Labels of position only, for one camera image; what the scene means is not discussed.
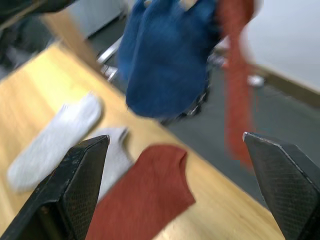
red fabric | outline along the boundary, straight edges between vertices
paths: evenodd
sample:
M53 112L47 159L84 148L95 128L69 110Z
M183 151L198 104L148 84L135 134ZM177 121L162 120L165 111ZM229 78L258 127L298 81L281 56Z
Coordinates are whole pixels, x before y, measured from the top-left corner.
M252 132L252 89L248 85L250 66L242 55L241 34L254 13L254 0L221 0L219 19L224 36L229 37L226 71L226 143L233 157L248 167L251 159L243 133Z
M195 203L185 168L187 152L171 145L146 148L97 205L86 240L151 240Z

blue fabric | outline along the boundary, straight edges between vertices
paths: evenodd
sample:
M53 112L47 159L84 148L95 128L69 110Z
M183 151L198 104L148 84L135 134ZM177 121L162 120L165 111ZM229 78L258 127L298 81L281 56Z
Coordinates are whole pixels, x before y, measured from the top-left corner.
M139 0L118 51L128 82L127 105L150 118L172 118L187 110L207 84L207 58L220 40L215 0L198 0L185 11L177 0Z

hanging sock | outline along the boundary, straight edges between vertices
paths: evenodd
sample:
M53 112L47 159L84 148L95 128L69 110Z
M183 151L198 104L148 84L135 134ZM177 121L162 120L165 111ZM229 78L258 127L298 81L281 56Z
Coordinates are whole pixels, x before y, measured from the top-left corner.
M123 176L133 165L123 149L123 142L128 134L126 127L109 127L95 131L91 138L109 135L110 144L105 156L103 174L101 179L98 202L104 197L109 189Z
M216 5L199 0L185 10L179 1L152 0L137 37L123 36L120 48L136 42L129 68L120 64L119 72L128 76L126 103L137 115L174 118L203 93L207 58L220 40ZM124 57L119 54L120 63Z
M129 81L138 31L145 10L145 0L137 0L126 22L123 37L117 51L117 67L120 70L120 80L126 84L128 84Z
M195 203L186 180L187 152L146 148L98 203L86 240L151 240Z
M226 134L225 140L233 157L252 167L244 132L252 132L252 89L248 85L251 69L240 44L241 35L254 14L254 0L220 0L218 16L224 36L229 37L226 71Z
M7 180L11 188L16 192L33 190L97 123L102 109L99 99L92 94L78 103L64 105L10 165Z

